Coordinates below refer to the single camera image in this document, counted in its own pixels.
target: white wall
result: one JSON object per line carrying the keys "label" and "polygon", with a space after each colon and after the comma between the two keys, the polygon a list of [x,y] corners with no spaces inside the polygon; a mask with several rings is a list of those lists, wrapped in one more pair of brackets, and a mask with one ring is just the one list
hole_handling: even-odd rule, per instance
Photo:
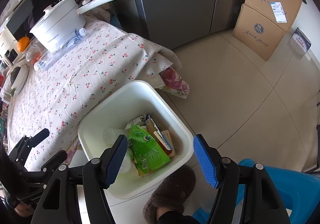
{"label": "white wall", "polygon": [[306,0],[307,4],[302,3],[296,20],[292,28],[302,30],[306,37],[311,41],[311,50],[320,61],[320,12],[312,0]]}

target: clear plastic bottle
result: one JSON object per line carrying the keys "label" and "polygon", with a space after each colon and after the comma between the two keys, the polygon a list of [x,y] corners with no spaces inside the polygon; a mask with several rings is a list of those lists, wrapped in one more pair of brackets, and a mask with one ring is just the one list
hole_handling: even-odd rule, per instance
{"label": "clear plastic bottle", "polygon": [[39,61],[37,61],[34,65],[35,71],[39,70],[48,70],[51,66],[55,64],[63,55],[68,53],[71,49],[73,49],[77,44],[79,44],[83,37],[87,34],[84,28],[80,30],[73,30],[69,34],[65,35],[58,43],[59,47],[54,53],[50,51],[46,51]]}

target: barcode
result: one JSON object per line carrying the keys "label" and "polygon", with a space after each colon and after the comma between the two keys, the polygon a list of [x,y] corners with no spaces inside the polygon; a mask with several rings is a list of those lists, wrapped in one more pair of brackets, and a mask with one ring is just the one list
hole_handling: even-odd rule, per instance
{"label": "barcode", "polygon": [[146,159],[143,159],[142,160],[142,169],[147,169],[148,166],[147,166],[147,160]]}

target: person's leg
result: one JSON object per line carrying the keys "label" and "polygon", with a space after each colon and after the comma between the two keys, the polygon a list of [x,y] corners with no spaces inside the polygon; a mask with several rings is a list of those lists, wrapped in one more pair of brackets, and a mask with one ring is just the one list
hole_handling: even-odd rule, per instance
{"label": "person's leg", "polygon": [[166,177],[153,192],[143,209],[149,224],[198,224],[191,216],[183,216],[183,203],[196,184],[196,176],[188,166],[182,166]]}

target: green plastic packaging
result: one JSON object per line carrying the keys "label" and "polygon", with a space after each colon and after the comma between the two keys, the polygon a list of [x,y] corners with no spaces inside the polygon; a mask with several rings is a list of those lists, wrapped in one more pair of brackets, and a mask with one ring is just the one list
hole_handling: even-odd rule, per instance
{"label": "green plastic packaging", "polygon": [[139,175],[157,170],[170,161],[155,139],[139,125],[131,125],[129,139]]}

